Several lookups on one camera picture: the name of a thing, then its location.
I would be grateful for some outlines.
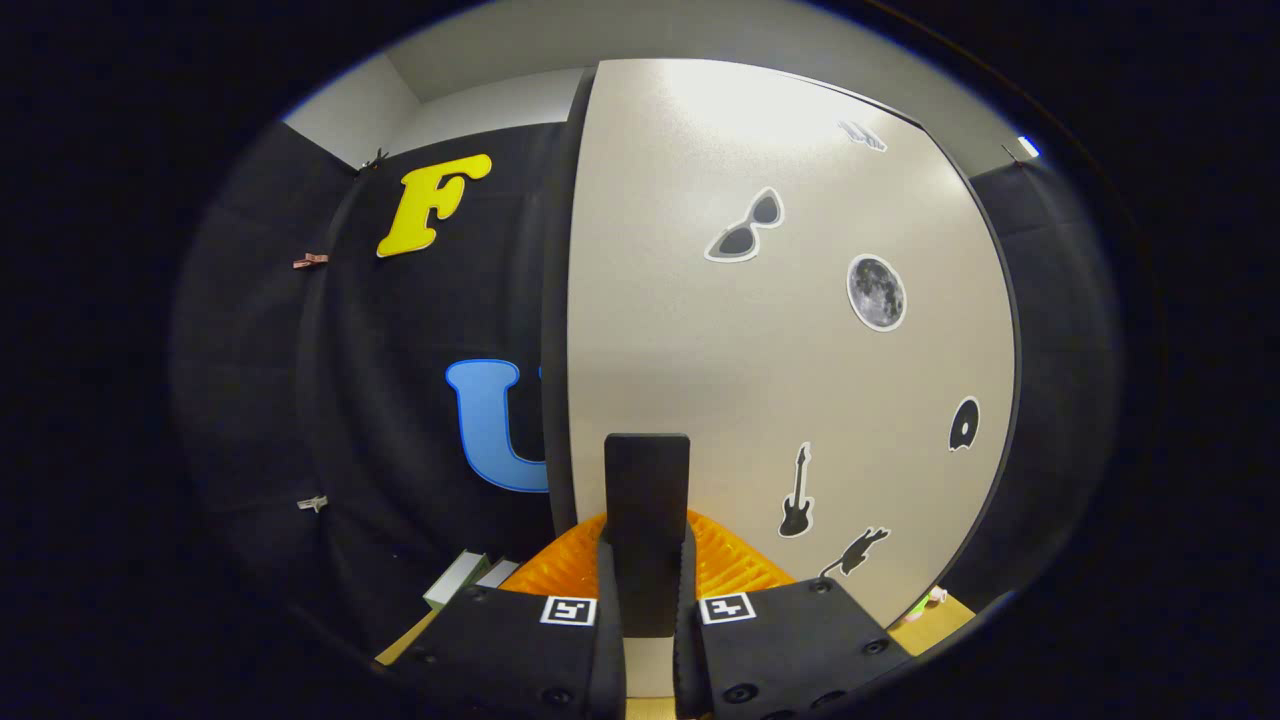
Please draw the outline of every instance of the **moon sticker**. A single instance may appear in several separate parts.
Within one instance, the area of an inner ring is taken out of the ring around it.
[[[897,329],[906,315],[906,288],[888,261],[876,255],[859,255],[845,275],[849,304],[868,328],[887,333]]]
[[[974,438],[978,437],[978,398],[969,396],[964,398],[956,415],[951,419],[951,438],[948,446],[951,452],[961,447],[973,447]]]

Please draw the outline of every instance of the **yellow letter f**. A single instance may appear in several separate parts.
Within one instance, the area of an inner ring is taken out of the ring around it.
[[[378,256],[399,255],[422,250],[435,242],[435,229],[426,227],[428,213],[435,208],[435,217],[444,220],[462,202],[465,181],[458,174],[480,179],[493,169],[488,155],[472,155],[461,160],[451,160],[439,165],[419,168],[401,178],[404,195],[401,196],[392,231],[378,243]],[[440,178],[454,176],[440,186]]]

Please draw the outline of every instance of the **blue letter u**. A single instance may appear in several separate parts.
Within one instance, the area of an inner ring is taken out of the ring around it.
[[[520,369],[506,360],[462,360],[444,372],[458,393],[462,452],[471,469],[500,488],[547,492],[547,464],[525,460],[511,447],[507,388],[518,379]]]

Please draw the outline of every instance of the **book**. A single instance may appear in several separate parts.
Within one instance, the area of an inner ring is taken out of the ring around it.
[[[477,578],[489,571],[489,559],[479,552],[463,550],[457,560],[440,574],[431,587],[422,593],[422,600],[431,606],[431,610],[440,610],[448,605],[453,593],[460,588],[476,582]]]
[[[486,588],[495,588],[500,585],[507,578],[511,577],[520,568],[520,562],[513,562],[503,557],[502,560],[494,562],[493,568],[484,574],[483,578],[476,580],[477,585],[484,585]]]

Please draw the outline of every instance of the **sticker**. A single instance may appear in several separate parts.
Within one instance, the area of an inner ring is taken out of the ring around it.
[[[845,553],[840,556],[840,560],[827,565],[822,573],[818,573],[818,575],[826,578],[827,573],[835,570],[838,565],[840,573],[847,577],[855,568],[867,561],[867,553],[870,551],[872,546],[887,538],[891,530],[888,528],[867,528],[867,532],[859,536],[854,542],[849,543],[849,547],[845,548]]]
[[[431,209],[435,209],[436,220],[447,220],[462,202],[466,187],[462,177],[477,181],[492,169],[493,160],[480,154],[419,168],[401,178],[404,193],[392,218],[390,232],[378,243],[378,256],[413,252],[435,242],[435,228],[426,224]],[[440,184],[445,176],[453,177]]]
[[[813,498],[805,496],[805,480],[809,477],[809,443],[800,443],[796,454],[796,484],[791,493],[782,498],[782,524],[778,534],[785,538],[797,538],[813,529]]]
[[[759,228],[772,229],[782,224],[786,213],[782,199],[772,187],[755,193],[742,222],[730,225],[707,246],[707,258],[712,263],[745,263],[760,252]]]
[[[854,258],[845,273],[845,290],[854,313],[868,328],[887,333],[902,324],[906,288],[897,270],[883,258]]]
[[[547,625],[582,625],[595,624],[595,600],[590,597],[561,597],[550,596],[547,606],[543,607],[541,623]]]
[[[704,597],[699,601],[699,606],[703,609],[703,625],[736,623],[755,618],[755,609],[751,607],[751,601],[746,598],[745,592]]]
[[[948,441],[951,452],[961,447],[973,447],[975,437],[978,437],[978,398],[970,395],[964,398],[960,407],[956,407],[956,416],[951,419],[951,438]]]
[[[881,140],[874,132],[864,128],[863,126],[852,120],[837,120],[836,124],[845,131],[845,133],[849,136],[849,140],[852,140],[859,145],[865,145],[867,147],[870,147],[872,150],[876,150],[878,152],[884,152],[886,150],[888,150],[888,145],[884,145],[884,141]]]
[[[462,360],[444,370],[444,382],[458,393],[458,432],[467,465],[503,489],[547,492],[547,462],[525,460],[511,447],[507,391],[517,380],[520,369],[506,360]]]

